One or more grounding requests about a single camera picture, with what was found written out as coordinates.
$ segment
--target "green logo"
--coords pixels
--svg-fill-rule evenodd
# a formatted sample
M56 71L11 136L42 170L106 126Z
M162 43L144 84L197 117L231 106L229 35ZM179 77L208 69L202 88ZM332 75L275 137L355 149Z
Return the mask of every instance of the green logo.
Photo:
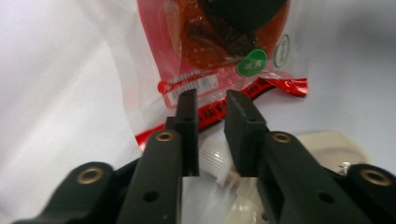
M279 44L276 46L274 56L274 66L281 67L285 64L289 56L290 40L288 35L283 35L280 39Z
M268 56L263 49L254 49L236 65L236 72L242 77L260 73L267 65Z

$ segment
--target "white surface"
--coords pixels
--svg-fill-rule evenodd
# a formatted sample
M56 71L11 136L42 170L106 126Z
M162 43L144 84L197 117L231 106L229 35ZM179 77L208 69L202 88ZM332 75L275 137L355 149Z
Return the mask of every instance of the white surface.
M100 20L87 14L96 10L105 18L99 2L0 3L0 223L36 215L84 162L118 168L139 155L120 77L135 71L128 64L147 62L115 61L114 45L124 40L104 35ZM393 0L329 1L315 31L309 96L273 90L255 101L270 129L343 133L396 174L395 10ZM222 124L202 139L210 134L222 139ZM183 196L183 223L189 224L221 223L234 199L206 174L186 179Z

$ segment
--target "cream plastic object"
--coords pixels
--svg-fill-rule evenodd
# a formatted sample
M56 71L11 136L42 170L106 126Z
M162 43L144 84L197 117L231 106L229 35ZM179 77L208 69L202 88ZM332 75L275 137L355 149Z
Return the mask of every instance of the cream plastic object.
M337 173L343 172L344 163L369 162L368 154L341 133L325 132L297 136L300 142L320 163ZM207 138L200 149L200 167L217 178L224 186L228 181L236 185L238 195L224 224L261 224L264 208L256 188L256 178L241 178L233 171L233 162L226 144Z

